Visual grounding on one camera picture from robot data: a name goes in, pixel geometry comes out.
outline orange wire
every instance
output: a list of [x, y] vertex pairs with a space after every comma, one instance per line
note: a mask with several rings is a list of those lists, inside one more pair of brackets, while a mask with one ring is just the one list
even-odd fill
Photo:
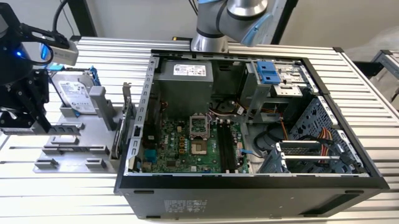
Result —
[[282, 122], [282, 128], [283, 128], [284, 140], [288, 140], [288, 135], [287, 135], [286, 127], [284, 127], [283, 117], [280, 117], [280, 122]]

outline hard drive label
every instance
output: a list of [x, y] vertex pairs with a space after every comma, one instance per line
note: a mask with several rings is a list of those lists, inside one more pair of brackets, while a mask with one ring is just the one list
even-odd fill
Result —
[[72, 109], [80, 113], [95, 112], [92, 100], [85, 86], [80, 82], [60, 81], [61, 92], [71, 104]]

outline green circuit board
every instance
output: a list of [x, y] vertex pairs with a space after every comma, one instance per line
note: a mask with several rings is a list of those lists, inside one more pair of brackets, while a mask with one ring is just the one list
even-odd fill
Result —
[[[243, 144], [239, 124], [230, 126], [232, 141]], [[220, 152], [218, 146], [218, 129], [216, 123], [210, 124], [210, 138], [202, 142], [206, 148], [200, 148], [203, 154], [196, 154], [196, 149], [191, 143], [199, 140], [190, 139], [190, 121], [163, 121], [162, 139], [156, 150], [156, 163], [152, 163], [151, 169], [144, 172], [151, 173], [220, 173]], [[234, 155], [238, 158], [238, 143], [234, 143]], [[239, 173], [248, 173], [247, 159], [238, 165]]]

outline motherboard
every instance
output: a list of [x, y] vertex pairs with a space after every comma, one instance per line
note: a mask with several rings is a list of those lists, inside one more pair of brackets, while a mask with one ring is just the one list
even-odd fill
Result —
[[[207, 122], [192, 120], [164, 120], [162, 122], [162, 139], [156, 150], [146, 150], [143, 171], [151, 173], [226, 173], [230, 162], [234, 169], [228, 172], [248, 173], [247, 158], [240, 153], [244, 149], [239, 123]], [[227, 130], [227, 137], [220, 133]], [[192, 133], [206, 132], [208, 137], [192, 137]], [[222, 150], [222, 139], [231, 141], [232, 147]]]

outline white label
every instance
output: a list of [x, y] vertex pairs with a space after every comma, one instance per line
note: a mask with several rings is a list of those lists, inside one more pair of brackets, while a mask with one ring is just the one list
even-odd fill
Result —
[[238, 114], [242, 115], [243, 112], [244, 112], [244, 108], [240, 106], [239, 109], [238, 109]]
[[63, 94], [72, 109], [80, 113], [95, 112], [92, 100], [88, 96], [85, 86], [80, 82], [60, 81]]
[[175, 76], [207, 76], [204, 65], [176, 64], [174, 67]]
[[207, 200], [164, 200], [164, 208], [170, 213], [206, 212]]

